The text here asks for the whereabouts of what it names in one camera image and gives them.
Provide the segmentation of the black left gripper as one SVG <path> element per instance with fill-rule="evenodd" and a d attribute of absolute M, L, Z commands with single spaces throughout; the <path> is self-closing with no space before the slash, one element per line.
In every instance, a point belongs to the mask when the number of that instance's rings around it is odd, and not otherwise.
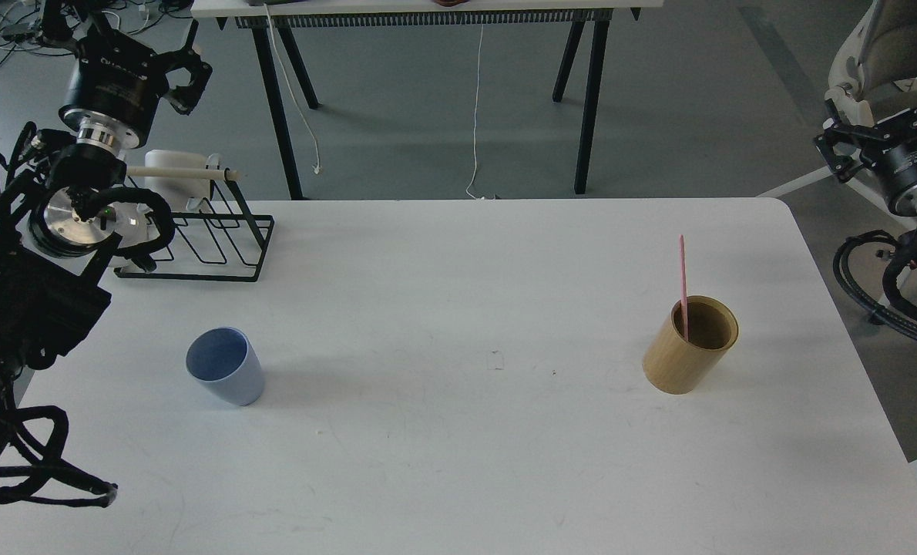
<path fill-rule="evenodd" d="M 173 53 L 177 61 L 187 61 L 181 69 L 190 77 L 187 84 L 170 88 L 165 73 L 159 71 L 155 50 L 131 36 L 114 32 L 103 35 L 89 32 L 76 42 L 77 66 L 69 90 L 59 109 L 62 122 L 77 130 L 85 117 L 113 122 L 124 147 L 147 143 L 160 99 L 178 115 L 191 115 L 204 94 L 213 68 L 200 59 L 195 49 L 199 22 L 192 18 L 183 42 Z"/>

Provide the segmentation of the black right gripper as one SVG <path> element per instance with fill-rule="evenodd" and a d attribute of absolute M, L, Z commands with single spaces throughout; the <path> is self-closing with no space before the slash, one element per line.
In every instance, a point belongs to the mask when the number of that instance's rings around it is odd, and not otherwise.
<path fill-rule="evenodd" d="M 870 170 L 888 210 L 897 217 L 917 217 L 917 129 L 908 136 L 895 130 L 888 134 L 891 140 L 877 144 L 877 127 L 831 123 L 814 138 L 814 145 L 838 182 Z"/>

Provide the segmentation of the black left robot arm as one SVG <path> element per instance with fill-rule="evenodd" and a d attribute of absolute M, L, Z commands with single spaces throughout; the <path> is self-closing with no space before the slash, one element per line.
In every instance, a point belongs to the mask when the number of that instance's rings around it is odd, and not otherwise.
<path fill-rule="evenodd" d="M 145 144 L 162 99 L 191 113 L 212 74 L 193 46 L 197 22 L 179 49 L 158 53 L 81 2 L 72 8 L 84 35 L 56 1 L 43 4 L 33 32 L 76 61 L 59 110 L 66 129 L 25 124 L 11 156 L 0 156 L 0 505 L 116 499 L 116 484 L 64 460 L 66 413 L 19 408 L 15 383 L 85 340 L 110 305 L 99 281 L 114 257 L 152 271 L 153 253 L 172 243 L 170 205 L 124 186 L 120 154 Z"/>

